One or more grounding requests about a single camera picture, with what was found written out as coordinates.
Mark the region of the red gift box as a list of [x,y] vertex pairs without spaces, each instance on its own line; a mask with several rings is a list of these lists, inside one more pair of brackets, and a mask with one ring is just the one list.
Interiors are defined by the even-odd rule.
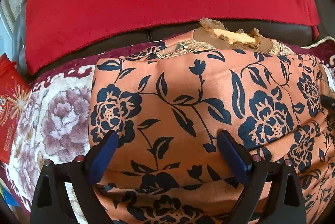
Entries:
[[14,135],[31,89],[6,54],[1,55],[0,74],[0,158],[9,164]]

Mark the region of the dark brown leather sofa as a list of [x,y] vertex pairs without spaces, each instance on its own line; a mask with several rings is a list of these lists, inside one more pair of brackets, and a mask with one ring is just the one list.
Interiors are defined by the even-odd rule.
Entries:
[[[243,29],[244,32],[249,33],[253,28],[257,28],[259,29],[260,34],[264,37],[280,40],[291,45],[308,46],[314,40],[312,27],[306,25],[285,24],[263,20],[220,19],[220,22],[222,22],[223,25],[230,31]],[[89,57],[130,45],[168,39],[199,27],[200,24],[197,22],[163,25],[151,29],[143,29],[106,38],[105,40],[94,42],[81,50],[77,50],[57,59],[51,64],[48,64],[40,69],[37,73],[33,74],[32,79],[35,80],[43,73],[77,58]]]

